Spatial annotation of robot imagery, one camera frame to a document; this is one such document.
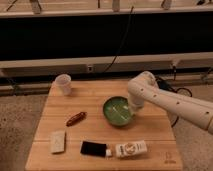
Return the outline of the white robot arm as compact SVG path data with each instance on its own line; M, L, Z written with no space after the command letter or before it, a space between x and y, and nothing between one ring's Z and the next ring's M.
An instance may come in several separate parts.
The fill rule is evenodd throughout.
M136 114L144 107L144 102L148 101L213 135L213 102L162 90L149 71L131 79L127 90L132 114Z

